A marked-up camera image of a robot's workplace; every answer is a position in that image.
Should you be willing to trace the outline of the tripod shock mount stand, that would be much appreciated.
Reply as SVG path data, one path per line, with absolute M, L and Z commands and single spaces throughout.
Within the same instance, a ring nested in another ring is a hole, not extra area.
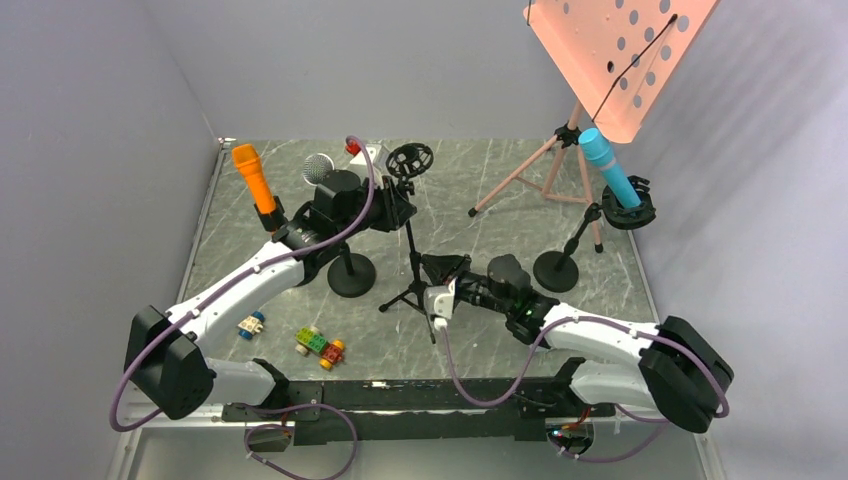
M 424 293 L 428 287 L 428 283 L 421 278 L 422 254 L 416 248 L 413 229 L 410 223 L 410 219 L 417 212 L 415 205 L 410 201 L 410 198 L 415 195 L 415 187 L 412 180 L 426 173 L 432 167 L 433 160 L 434 153 L 429 146 L 423 143 L 413 142 L 403 144 L 394 149 L 386 161 L 386 169 L 389 175 L 396 180 L 394 187 L 402 199 L 401 205 L 410 211 L 409 214 L 401 213 L 400 218 L 403 220 L 403 226 L 406 231 L 409 250 L 408 257 L 413 280 L 404 291 L 381 304 L 378 307 L 378 311 L 385 313 L 391 306 L 399 302 L 405 303 L 425 317 L 425 326 L 427 327 L 430 341 L 435 345 L 436 338 L 433 326 L 424 306 Z

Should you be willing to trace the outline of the black round base stand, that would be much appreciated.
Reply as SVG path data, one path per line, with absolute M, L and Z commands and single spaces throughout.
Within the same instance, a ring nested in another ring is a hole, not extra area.
M 375 285 L 377 272 L 373 262 L 366 256 L 352 253 L 343 246 L 327 270 L 330 289 L 343 298 L 357 298 L 368 293 Z

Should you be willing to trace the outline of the silver mesh black microphone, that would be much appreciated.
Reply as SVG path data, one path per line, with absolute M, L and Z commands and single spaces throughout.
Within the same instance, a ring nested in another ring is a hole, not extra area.
M 302 168 L 302 179 L 312 186 L 320 185 L 335 169 L 332 158 L 325 153 L 307 156 Z

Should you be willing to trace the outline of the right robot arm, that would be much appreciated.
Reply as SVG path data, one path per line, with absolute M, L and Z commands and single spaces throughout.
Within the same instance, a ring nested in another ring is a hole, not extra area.
M 577 353 L 551 390 L 564 415 L 597 404 L 636 406 L 704 433 L 729 413 L 734 372 L 683 318 L 653 324 L 582 311 L 535 290 L 512 254 L 491 260 L 485 274 L 472 272 L 467 255 L 426 255 L 423 270 L 432 283 L 425 308 L 436 330 L 445 332 L 456 307 L 466 303 L 503 315 L 507 330 L 530 350 Z

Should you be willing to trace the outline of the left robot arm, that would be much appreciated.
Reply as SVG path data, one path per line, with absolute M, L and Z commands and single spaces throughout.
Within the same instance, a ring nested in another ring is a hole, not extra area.
M 289 404 L 283 373 L 266 360 L 216 360 L 207 350 L 275 296 L 310 283 L 321 271 L 340 297 L 367 293 L 376 268 L 351 252 L 347 241 L 368 229 L 404 227 L 417 211 L 413 192 L 404 177 L 335 170 L 293 218 L 280 211 L 264 216 L 272 237 L 243 265 L 165 311 L 147 306 L 135 314 L 117 389 L 133 384 L 172 420 L 204 404 L 227 403 L 246 404 L 264 420 L 279 417 Z

